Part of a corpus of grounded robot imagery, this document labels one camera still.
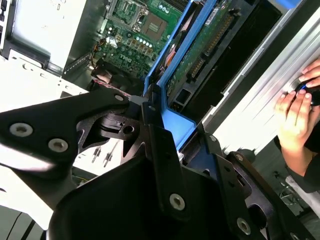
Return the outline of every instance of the white surface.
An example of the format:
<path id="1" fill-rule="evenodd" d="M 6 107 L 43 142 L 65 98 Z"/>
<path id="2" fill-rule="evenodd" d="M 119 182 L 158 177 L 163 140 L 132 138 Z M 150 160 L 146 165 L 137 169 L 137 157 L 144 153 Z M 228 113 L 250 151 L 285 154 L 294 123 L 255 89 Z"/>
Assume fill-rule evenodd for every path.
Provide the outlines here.
<path id="1" fill-rule="evenodd" d="M 64 69 L 86 0 L 19 0 L 13 36 Z"/>

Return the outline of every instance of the blue plastic bracket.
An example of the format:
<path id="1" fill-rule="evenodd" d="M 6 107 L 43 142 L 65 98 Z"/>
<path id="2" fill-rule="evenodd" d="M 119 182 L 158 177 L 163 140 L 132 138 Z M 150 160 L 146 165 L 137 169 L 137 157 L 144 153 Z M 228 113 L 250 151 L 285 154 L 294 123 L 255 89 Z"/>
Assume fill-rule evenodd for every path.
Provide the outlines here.
<path id="1" fill-rule="evenodd" d="M 160 53 L 160 56 L 158 57 L 158 60 L 156 63 L 153 65 L 152 69 L 150 70 L 148 76 L 145 79 L 145 88 L 144 92 L 147 91 L 148 85 L 149 85 L 149 78 L 152 74 L 152 72 L 156 69 L 156 66 L 159 64 L 159 61 L 163 54 L 165 54 L 166 50 L 170 46 L 170 42 L 172 41 L 173 36 L 175 33 L 178 31 L 179 26 L 181 25 L 184 17 L 186 16 L 193 0 L 191 0 L 187 8 L 182 14 L 181 19 L 179 20 L 179 23 L 177 24 L 175 30 L 173 31 L 173 34 L 171 35 L 171 38 L 167 42 L 165 48 L 162 50 Z M 173 73 L 175 72 L 176 68 L 178 67 L 179 63 L 185 56 L 186 52 L 188 51 L 190 45 L 194 41 L 194 39 L 197 37 L 199 31 L 205 24 L 209 14 L 211 13 L 213 7 L 216 4 L 216 0 L 207 0 L 204 7 L 200 11 L 197 19 L 193 23 L 190 31 L 188 32 L 187 36 L 185 37 L 183 43 L 181 44 L 179 50 L 177 51 L 176 55 L 174 56 L 170 66 L 166 69 L 164 72 L 163 76 L 158 82 L 158 85 L 161 87 L 161 97 L 162 97 L 162 119 L 163 119 L 163 124 L 165 129 L 171 131 L 174 139 L 174 143 L 176 146 L 176 149 L 179 150 L 182 145 L 185 143 L 185 141 L 188 139 L 188 137 L 194 132 L 196 129 L 196 123 L 181 114 L 173 111 L 168 107 L 168 102 L 167 102 L 167 94 L 166 94 L 166 84 L 168 80 L 171 78 Z"/>
<path id="2" fill-rule="evenodd" d="M 293 9 L 298 6 L 300 0 L 276 0 L 280 5 L 284 6 L 286 9 Z"/>

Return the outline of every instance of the hand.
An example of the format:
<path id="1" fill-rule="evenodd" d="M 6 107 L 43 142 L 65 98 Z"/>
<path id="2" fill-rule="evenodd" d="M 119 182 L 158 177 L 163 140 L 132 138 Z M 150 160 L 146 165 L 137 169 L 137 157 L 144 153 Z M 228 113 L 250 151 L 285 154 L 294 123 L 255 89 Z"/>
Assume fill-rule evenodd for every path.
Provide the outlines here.
<path id="1" fill-rule="evenodd" d="M 308 81 L 310 79 L 316 78 L 306 84 L 308 88 L 316 87 L 320 85 L 320 58 L 314 61 L 306 69 L 302 71 L 303 75 L 299 77 L 301 82 Z"/>
<path id="2" fill-rule="evenodd" d="M 292 91 L 278 100 L 275 106 L 275 116 L 279 122 L 278 137 L 282 149 L 294 153 L 301 151 L 315 127 L 320 114 L 320 107 L 311 108 L 311 94 L 300 90 L 296 99 Z"/>

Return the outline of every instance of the black metal bracket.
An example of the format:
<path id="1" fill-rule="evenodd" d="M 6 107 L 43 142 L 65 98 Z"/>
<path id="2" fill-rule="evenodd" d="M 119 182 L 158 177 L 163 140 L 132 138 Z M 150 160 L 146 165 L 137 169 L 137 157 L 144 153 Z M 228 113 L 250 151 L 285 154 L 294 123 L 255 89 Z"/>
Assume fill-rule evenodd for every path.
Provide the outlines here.
<path id="1" fill-rule="evenodd" d="M 264 212 L 268 239 L 314 239 L 245 156 L 231 152 L 227 159 L 251 188 L 246 205 L 258 206 Z"/>
<path id="2" fill-rule="evenodd" d="M 44 178 L 59 178 L 68 174 L 79 153 L 109 140 L 95 134 L 94 124 L 108 115 L 122 114 L 128 107 L 129 100 L 121 93 L 102 89 L 3 112 L 1 143 L 32 157 L 30 172 Z M 19 136 L 19 131 L 27 130 L 30 134 Z M 16 165 L 12 163 L 8 167 L 16 168 Z"/>
<path id="3" fill-rule="evenodd" d="M 31 178 L 34 184 L 37 177 L 61 180 L 70 173 L 79 153 L 110 138 L 124 140 L 122 162 L 135 157 L 148 159 L 153 164 L 162 213 L 187 221 L 190 210 L 186 186 L 173 136 L 164 129 L 157 105 L 161 99 L 156 97 L 158 88 L 149 91 L 153 96 L 150 102 L 142 100 L 140 104 L 117 90 L 104 88 L 0 113 L 0 148 L 28 156 L 27 164 L 17 164 L 20 159 L 0 160 L 0 164 L 36 175 Z M 172 206 L 172 194 L 183 199 L 183 210 Z"/>
<path id="4" fill-rule="evenodd" d="M 204 131 L 200 134 L 204 144 L 187 167 L 209 174 L 218 183 L 229 230 L 234 236 L 264 240 L 250 218 L 233 165 L 222 157 L 219 141 Z"/>

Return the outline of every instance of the black plastic bracket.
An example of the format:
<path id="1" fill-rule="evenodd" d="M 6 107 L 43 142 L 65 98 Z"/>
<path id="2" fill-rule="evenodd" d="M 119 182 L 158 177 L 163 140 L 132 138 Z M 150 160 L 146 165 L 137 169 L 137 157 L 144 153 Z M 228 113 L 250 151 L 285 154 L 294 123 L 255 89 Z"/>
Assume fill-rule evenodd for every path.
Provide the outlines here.
<path id="1" fill-rule="evenodd" d="M 0 143 L 32 157 L 31 171 L 38 174 L 43 171 L 43 177 L 59 178 L 68 174 L 79 153 L 109 140 L 92 134 L 97 132 L 94 123 L 109 114 L 122 114 L 128 106 L 125 96 L 105 88 L 3 112 L 0 114 Z M 32 133 L 25 137 L 14 135 L 10 128 L 16 123 L 29 125 Z M 50 149 L 49 142 L 53 139 L 65 141 L 67 149 L 62 152 Z M 37 165 L 46 167 L 37 169 Z"/>

